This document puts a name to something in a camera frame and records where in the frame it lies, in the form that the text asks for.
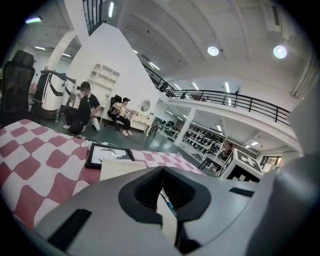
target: railing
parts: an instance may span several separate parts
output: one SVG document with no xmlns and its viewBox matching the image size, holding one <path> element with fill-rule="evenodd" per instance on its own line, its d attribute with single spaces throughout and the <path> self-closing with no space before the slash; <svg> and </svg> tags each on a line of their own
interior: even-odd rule
<svg viewBox="0 0 320 256">
<path fill-rule="evenodd" d="M 174 90 L 170 98 L 210 102 L 232 108 L 245 109 L 248 112 L 257 112 L 268 116 L 276 123 L 280 122 L 290 126 L 287 121 L 290 113 L 288 110 L 269 102 L 237 93 L 216 90 Z"/>
<path fill-rule="evenodd" d="M 157 75 L 152 69 L 148 68 L 144 64 L 142 65 L 148 73 L 155 88 L 157 88 L 160 92 L 164 93 L 167 97 L 171 98 L 174 95 L 175 89 L 172 86 L 170 86 L 165 80 L 163 80 L 159 75 Z"/>
<path fill-rule="evenodd" d="M 89 36 L 102 24 L 103 0 L 82 0 Z"/>
</svg>

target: checkered blanket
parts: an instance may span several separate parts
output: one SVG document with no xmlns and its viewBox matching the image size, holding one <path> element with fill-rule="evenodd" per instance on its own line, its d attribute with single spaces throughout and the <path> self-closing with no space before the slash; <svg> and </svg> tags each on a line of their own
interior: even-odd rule
<svg viewBox="0 0 320 256">
<path fill-rule="evenodd" d="M 48 212 L 100 179 L 85 167 L 91 142 L 30 120 L 0 130 L 0 191 L 12 214 L 33 228 Z M 169 166 L 203 174 L 174 153 L 132 150 L 147 167 Z"/>
</svg>

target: floor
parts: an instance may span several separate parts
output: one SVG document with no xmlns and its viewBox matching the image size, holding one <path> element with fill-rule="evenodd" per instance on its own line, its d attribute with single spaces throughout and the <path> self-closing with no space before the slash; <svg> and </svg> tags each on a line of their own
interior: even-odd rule
<svg viewBox="0 0 320 256">
<path fill-rule="evenodd" d="M 63 115 L 60 117 L 59 122 L 42 119 L 40 124 L 55 131 L 72 135 L 67 129 L 63 129 L 63 125 L 65 124 Z M 115 144 L 120 148 L 175 153 L 181 155 L 195 167 L 200 165 L 197 160 L 195 160 L 192 156 L 187 154 L 178 146 L 174 145 L 159 132 L 156 133 L 155 137 L 154 134 L 146 137 L 142 132 L 137 130 L 131 130 L 131 132 L 133 136 L 123 136 L 118 130 L 115 130 L 115 127 L 112 124 L 108 124 L 105 127 L 101 125 L 100 131 L 95 131 L 91 125 L 87 125 L 85 132 L 82 132 L 81 134 L 84 135 L 87 140 L 93 140 L 100 143 L 108 142 Z"/>
</svg>

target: man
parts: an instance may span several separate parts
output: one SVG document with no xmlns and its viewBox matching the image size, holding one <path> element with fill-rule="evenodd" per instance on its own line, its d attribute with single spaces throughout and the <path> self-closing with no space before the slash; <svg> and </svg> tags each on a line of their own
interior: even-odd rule
<svg viewBox="0 0 320 256">
<path fill-rule="evenodd" d="M 124 136 L 132 136 L 132 133 L 130 131 L 131 128 L 131 122 L 127 118 L 125 118 L 126 111 L 133 113 L 135 115 L 138 115 L 138 112 L 127 109 L 127 105 L 130 99 L 128 98 L 123 98 L 122 103 L 121 102 L 116 102 L 113 104 L 114 111 L 111 113 L 114 115 L 114 119 L 119 120 L 120 122 L 123 123 L 123 130 L 121 132 L 122 135 Z"/>
<path fill-rule="evenodd" d="M 64 111 L 66 125 L 63 128 L 69 129 L 72 134 L 81 132 L 101 108 L 97 97 L 90 92 L 88 82 L 85 81 L 81 84 L 80 92 L 82 95 L 78 94 L 81 98 L 78 109 L 68 106 Z"/>
</svg>

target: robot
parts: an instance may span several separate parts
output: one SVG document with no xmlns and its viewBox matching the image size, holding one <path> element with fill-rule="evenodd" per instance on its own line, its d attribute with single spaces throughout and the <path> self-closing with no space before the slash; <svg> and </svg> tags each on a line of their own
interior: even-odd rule
<svg viewBox="0 0 320 256">
<path fill-rule="evenodd" d="M 75 83 L 76 80 L 67 77 L 65 73 L 42 70 L 34 96 L 36 100 L 42 102 L 39 109 L 40 117 L 48 120 L 55 119 L 57 110 L 61 108 L 65 98 L 66 84 L 69 90 Z"/>
</svg>

